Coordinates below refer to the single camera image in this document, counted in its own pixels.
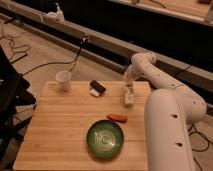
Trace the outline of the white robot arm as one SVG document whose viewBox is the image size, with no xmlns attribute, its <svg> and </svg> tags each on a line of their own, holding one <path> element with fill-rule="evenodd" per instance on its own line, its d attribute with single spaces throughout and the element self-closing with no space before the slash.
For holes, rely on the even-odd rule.
<svg viewBox="0 0 213 171">
<path fill-rule="evenodd" d="M 183 82 L 155 66 L 153 52 L 135 53 L 125 79 L 144 77 L 155 87 L 144 106 L 149 171 L 196 171 L 187 130 L 207 112 L 205 100 Z"/>
</svg>

